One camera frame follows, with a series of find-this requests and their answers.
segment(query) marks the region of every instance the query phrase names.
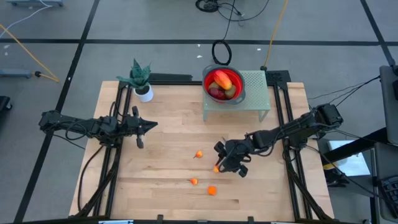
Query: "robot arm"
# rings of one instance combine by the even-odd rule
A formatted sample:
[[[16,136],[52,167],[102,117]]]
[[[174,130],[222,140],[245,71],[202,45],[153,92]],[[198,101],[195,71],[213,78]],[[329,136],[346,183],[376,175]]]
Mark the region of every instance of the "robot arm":
[[[96,138],[101,145],[112,146],[117,138],[125,136],[137,136],[137,146],[143,148],[141,135],[157,126],[157,122],[146,121],[139,117],[136,106],[132,108],[133,116],[126,115],[119,124],[114,116],[105,116],[98,119],[79,119],[60,114],[58,111],[42,113],[39,122],[40,130],[57,131],[66,130],[85,135],[89,138]]]
[[[239,175],[245,177],[248,168],[241,162],[250,162],[250,155],[269,156],[274,144],[284,138],[288,138],[290,147],[301,149],[307,144],[307,138],[310,136],[320,131],[338,128],[342,122],[343,118],[334,105],[317,106],[278,128],[248,133],[242,140],[228,140],[225,144],[218,142],[215,146],[219,157],[216,165],[220,172],[239,171]]]

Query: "yellow cable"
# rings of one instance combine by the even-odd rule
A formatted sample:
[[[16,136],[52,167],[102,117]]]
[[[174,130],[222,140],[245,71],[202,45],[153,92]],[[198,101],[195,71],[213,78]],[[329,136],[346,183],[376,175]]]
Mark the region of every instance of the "yellow cable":
[[[19,40],[16,38],[16,37],[14,37],[14,35],[12,35],[3,25],[1,25],[0,24],[0,28],[2,28],[2,29],[4,29],[4,31],[6,31],[7,32],[7,34],[8,35],[10,35],[41,67],[43,67],[46,71],[48,71],[49,72],[49,74],[51,75],[51,76],[53,76],[54,78],[52,78],[52,80],[54,80],[54,81],[56,81],[57,83],[59,83],[60,82],[60,80],[59,80],[59,78],[56,76],[56,75],[54,75],[45,65],[43,65],[43,63],[42,62],[40,62],[39,60],[37,60],[37,58],[35,58],[33,55],[32,55],[32,53],[28,50],[28,49],[26,49],[26,47],[24,46],[24,45],[22,45],[20,42],[19,42]]]
[[[54,79],[53,77],[50,77],[50,76],[48,76],[48,75],[44,75],[43,73],[40,73],[40,76],[41,76],[41,77],[45,77],[45,78],[49,78],[49,79],[54,80],[54,81],[56,81],[56,82],[59,82],[59,80],[56,80],[56,79]]]
[[[280,14],[279,14],[279,19],[278,19],[278,21],[276,22],[274,31],[272,32],[271,40],[269,41],[269,47],[268,47],[268,53],[267,53],[266,62],[264,63],[264,66],[265,66],[265,67],[267,66],[268,59],[269,59],[269,55],[270,55],[270,53],[271,53],[272,41],[274,41],[275,33],[276,33],[276,31],[278,30],[279,23],[280,23],[280,21],[282,20],[282,17],[284,16],[285,9],[286,9],[286,5],[287,5],[287,2],[288,2],[288,1],[289,1],[289,0],[285,0],[284,8],[282,9],[282,12],[280,12]]]

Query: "green leaves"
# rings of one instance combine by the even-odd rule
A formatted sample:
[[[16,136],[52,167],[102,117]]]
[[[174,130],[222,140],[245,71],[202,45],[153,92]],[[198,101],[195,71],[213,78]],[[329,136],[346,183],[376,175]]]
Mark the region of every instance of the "green leaves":
[[[133,78],[132,76],[139,75],[142,72],[141,66],[139,66],[136,59],[134,59],[133,66],[131,67],[131,70],[132,70],[132,74],[130,73],[130,78]]]
[[[131,67],[129,78],[116,77],[121,82],[128,82],[134,88],[139,90],[143,89],[145,86],[149,85],[148,80],[150,76],[150,65],[141,69],[136,59],[134,59],[133,66]]]

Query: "wooden table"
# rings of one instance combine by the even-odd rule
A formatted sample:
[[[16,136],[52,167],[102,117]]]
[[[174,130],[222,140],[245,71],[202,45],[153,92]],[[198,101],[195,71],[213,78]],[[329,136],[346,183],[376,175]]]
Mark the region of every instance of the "wooden table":
[[[103,82],[95,118],[109,113],[117,86],[118,82]],[[288,87],[294,118],[298,118],[308,111],[304,86],[288,83]],[[162,85],[153,89],[155,96],[150,103],[141,103],[132,94],[130,107],[136,105],[142,118],[159,125],[144,137],[144,149],[137,148],[134,136],[124,138],[111,218],[154,220],[163,214],[165,220],[245,221],[253,216],[255,221],[294,221],[281,141],[271,156],[252,156],[252,162],[246,164],[249,172],[245,178],[213,172],[218,159],[213,147],[221,137],[243,139],[245,133],[279,125],[272,87],[268,89],[271,110],[261,123],[255,111],[211,113],[203,122],[201,86]],[[282,91],[280,97],[287,121]],[[317,146],[312,140],[308,144]],[[82,167],[98,148],[98,141],[89,139]],[[197,150],[203,151],[203,157],[193,159]],[[82,205],[98,186],[104,152],[91,161],[85,172]],[[333,217],[319,154],[303,149],[301,155],[309,192]],[[199,184],[192,185],[188,181],[191,178],[197,178]],[[207,194],[209,185],[217,187],[217,195]],[[104,213],[108,196],[105,192],[100,214]],[[76,193],[77,187],[70,214],[77,213]],[[301,194],[297,197],[301,217],[305,217]]]

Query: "orange fruit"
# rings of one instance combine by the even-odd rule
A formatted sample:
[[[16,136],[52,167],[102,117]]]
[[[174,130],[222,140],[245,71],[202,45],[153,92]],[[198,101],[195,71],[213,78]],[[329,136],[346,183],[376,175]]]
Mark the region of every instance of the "orange fruit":
[[[203,156],[203,152],[201,152],[201,150],[197,151],[197,153],[195,154],[195,156],[193,158],[201,158]]]
[[[216,195],[216,193],[217,193],[217,188],[216,188],[215,186],[209,186],[209,187],[207,188],[207,193],[208,193],[209,195]]]
[[[190,181],[193,185],[198,184],[198,179],[196,179],[196,178],[192,178],[192,179],[190,179],[189,181]]]
[[[220,172],[220,170],[218,169],[218,166],[217,166],[217,165],[214,166],[213,171],[214,171],[214,172]]]

